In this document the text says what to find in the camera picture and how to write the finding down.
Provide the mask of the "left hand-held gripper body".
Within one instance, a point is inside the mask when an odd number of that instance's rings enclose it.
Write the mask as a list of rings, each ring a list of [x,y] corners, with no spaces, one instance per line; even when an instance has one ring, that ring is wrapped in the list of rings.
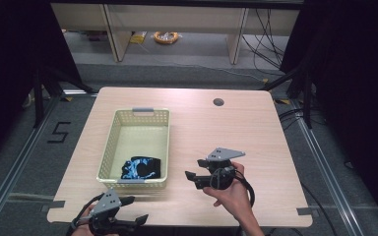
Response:
[[[126,233],[126,229],[115,218],[121,206],[122,203],[114,190],[110,189],[101,195],[89,214],[89,227],[94,236]]]

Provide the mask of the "black metal stand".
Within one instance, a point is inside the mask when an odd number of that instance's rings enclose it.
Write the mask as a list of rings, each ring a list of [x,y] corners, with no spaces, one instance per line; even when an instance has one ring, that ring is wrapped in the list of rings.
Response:
[[[298,98],[300,94],[303,95],[303,106],[302,112],[304,116],[305,124],[309,129],[312,128],[311,125],[311,90],[312,81],[310,74],[303,66],[298,66],[295,69],[289,71],[285,75],[279,77],[273,82],[267,83],[262,87],[262,90],[270,91],[276,88],[284,82],[290,81],[290,85],[286,91],[289,98]]]
[[[44,103],[41,87],[44,87],[48,91],[50,97],[58,97],[64,93],[60,86],[60,82],[67,82],[88,94],[98,93],[97,89],[85,85],[79,76],[73,77],[59,69],[49,66],[37,68],[32,81],[35,100],[35,128],[37,128],[44,119]]]

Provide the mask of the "dark curtain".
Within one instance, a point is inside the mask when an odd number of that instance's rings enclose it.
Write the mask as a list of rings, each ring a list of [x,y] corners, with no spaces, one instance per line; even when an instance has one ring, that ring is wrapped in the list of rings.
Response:
[[[313,42],[317,99],[378,206],[378,0],[303,0],[281,70],[298,66]]]
[[[50,0],[0,0],[0,145],[36,73],[81,80]]]

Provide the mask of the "person's left hand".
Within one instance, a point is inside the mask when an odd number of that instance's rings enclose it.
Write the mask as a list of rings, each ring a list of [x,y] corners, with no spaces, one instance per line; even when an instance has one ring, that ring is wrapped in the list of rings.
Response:
[[[94,205],[87,206],[85,209],[81,210],[79,218],[88,216],[90,211],[94,208]],[[72,229],[68,230],[67,236],[94,236],[87,223],[79,224],[77,223]]]

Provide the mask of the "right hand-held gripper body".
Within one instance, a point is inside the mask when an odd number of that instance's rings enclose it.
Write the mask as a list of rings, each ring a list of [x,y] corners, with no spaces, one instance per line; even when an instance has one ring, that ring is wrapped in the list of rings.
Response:
[[[235,167],[231,160],[244,155],[244,151],[223,147],[213,150],[206,157],[207,169],[211,173],[209,186],[217,190],[228,188],[235,177]]]

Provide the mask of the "person's right hand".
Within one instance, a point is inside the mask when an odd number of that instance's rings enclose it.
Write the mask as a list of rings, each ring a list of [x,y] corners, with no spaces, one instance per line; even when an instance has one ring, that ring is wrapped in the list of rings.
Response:
[[[248,225],[256,222],[248,199],[247,189],[239,180],[234,180],[225,190],[205,187],[203,192],[216,199],[215,207],[223,206],[240,224]]]

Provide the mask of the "blue camouflage fingerless glove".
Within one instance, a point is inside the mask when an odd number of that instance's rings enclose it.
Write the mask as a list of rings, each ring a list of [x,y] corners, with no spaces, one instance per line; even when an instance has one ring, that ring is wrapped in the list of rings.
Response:
[[[127,160],[122,166],[122,179],[148,179],[156,172],[151,168],[151,159],[135,156]]]

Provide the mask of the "black fingerless glove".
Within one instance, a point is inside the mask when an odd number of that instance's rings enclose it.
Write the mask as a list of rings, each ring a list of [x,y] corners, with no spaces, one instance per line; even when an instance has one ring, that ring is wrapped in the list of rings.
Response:
[[[158,158],[143,157],[137,165],[138,174],[143,179],[157,179],[160,177],[161,162]]]

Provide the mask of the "yellow packet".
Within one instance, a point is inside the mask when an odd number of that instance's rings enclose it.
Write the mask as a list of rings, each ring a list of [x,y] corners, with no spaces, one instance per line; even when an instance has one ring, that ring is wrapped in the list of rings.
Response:
[[[130,42],[141,44],[141,43],[144,42],[146,35],[147,35],[147,33],[145,31],[135,31],[135,32],[132,33],[132,35],[130,37]]]

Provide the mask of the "cream plastic basket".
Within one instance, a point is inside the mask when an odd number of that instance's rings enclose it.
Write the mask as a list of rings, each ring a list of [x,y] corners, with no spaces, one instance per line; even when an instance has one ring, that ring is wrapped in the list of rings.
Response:
[[[170,112],[166,108],[118,109],[107,135],[96,180],[107,188],[162,189],[168,171]],[[122,166],[132,157],[153,157],[161,162],[157,179],[122,179]]]

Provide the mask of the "aluminium floor rail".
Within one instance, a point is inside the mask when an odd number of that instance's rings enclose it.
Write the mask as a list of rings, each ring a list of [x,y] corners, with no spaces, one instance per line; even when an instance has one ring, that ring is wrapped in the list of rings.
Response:
[[[0,212],[32,156],[32,152],[42,136],[43,130],[47,126],[48,119],[58,101],[58,97],[50,97],[48,99],[44,108],[43,117],[30,129],[28,138],[23,142],[22,148],[16,153],[14,161],[4,175],[4,179],[0,183]]]
[[[299,102],[294,99],[291,102],[291,105],[294,109],[300,109],[301,106]],[[346,230],[349,236],[364,236],[363,229],[360,223],[357,220],[356,214],[352,209],[344,191],[342,190],[324,152],[321,150],[321,147],[312,131],[308,127],[305,119],[303,118],[304,112],[298,111],[297,116],[299,117],[299,127],[304,135],[306,142],[308,143],[313,157],[317,163],[317,166],[322,174],[324,182],[330,192],[330,195],[335,203],[335,206],[342,218]]]

